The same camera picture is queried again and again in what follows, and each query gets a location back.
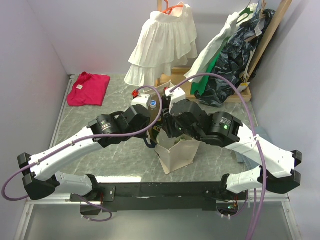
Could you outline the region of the clear plastic bottle blue cap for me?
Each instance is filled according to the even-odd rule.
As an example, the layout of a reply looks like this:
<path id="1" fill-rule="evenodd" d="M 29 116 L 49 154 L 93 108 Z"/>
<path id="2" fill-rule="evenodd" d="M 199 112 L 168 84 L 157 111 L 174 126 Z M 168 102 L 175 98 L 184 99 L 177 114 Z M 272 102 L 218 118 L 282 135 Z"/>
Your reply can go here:
<path id="1" fill-rule="evenodd" d="M 151 109 L 156 109 L 157 106 L 158 106 L 158 104 L 157 104 L 157 101 L 156 101 L 156 100 L 151 100 L 151 101 L 150 101 L 149 107 L 150 107 Z"/>

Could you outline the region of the beige canvas tote bag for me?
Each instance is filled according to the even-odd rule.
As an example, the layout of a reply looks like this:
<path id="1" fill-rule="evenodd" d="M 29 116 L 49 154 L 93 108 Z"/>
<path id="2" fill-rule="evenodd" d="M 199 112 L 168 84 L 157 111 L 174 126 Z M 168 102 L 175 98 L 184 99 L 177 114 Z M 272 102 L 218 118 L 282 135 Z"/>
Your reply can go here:
<path id="1" fill-rule="evenodd" d="M 154 125 L 163 125 L 163 122 L 160 117 Z M 157 137 L 154 138 L 152 133 L 153 126 L 149 128 L 145 142 L 149 148 L 155 151 L 166 175 L 194 162 L 200 146 L 199 141 L 187 135 L 169 138 L 162 129 Z"/>

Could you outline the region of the green glass bottle labelled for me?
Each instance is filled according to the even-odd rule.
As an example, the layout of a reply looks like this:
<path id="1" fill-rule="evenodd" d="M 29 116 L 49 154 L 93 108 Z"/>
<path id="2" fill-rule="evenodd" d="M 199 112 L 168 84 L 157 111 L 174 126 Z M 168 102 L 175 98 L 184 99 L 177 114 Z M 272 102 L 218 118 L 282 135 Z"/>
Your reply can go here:
<path id="1" fill-rule="evenodd" d="M 158 134 L 160 133 L 161 129 L 162 129 L 163 125 L 154 125 L 152 127 L 152 135 L 154 138 L 156 138 L 158 136 Z"/>

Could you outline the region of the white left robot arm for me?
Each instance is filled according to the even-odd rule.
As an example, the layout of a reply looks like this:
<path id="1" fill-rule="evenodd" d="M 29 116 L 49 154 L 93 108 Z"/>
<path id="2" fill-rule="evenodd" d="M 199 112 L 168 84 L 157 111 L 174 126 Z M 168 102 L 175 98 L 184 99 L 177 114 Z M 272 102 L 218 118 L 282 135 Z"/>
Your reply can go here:
<path id="1" fill-rule="evenodd" d="M 20 168 L 35 164 L 22 172 L 23 185 L 31 200 L 41 200 L 53 193 L 78 194 L 88 201 L 96 200 L 102 193 L 96 177 L 61 172 L 61 169 L 73 161 L 110 145 L 128 141 L 134 133 L 143 138 L 151 114 L 144 106 L 137 104 L 126 111 L 99 115 L 90 121 L 77 134 L 45 152 L 18 156 Z"/>

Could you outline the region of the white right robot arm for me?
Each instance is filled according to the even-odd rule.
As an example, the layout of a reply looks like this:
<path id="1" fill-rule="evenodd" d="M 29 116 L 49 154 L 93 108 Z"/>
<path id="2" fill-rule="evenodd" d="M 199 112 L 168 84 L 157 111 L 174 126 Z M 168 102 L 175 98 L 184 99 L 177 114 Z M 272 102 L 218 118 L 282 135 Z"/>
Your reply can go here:
<path id="1" fill-rule="evenodd" d="M 233 115 L 219 111 L 208 114 L 187 99 L 162 110 L 163 130 L 169 138 L 186 135 L 210 146 L 239 153 L 258 164 L 237 174 L 225 174 L 219 187 L 220 196 L 231 199 L 240 192 L 262 188 L 286 194 L 301 185 L 295 167 L 302 162 L 298 150 L 283 150 L 259 135 Z"/>

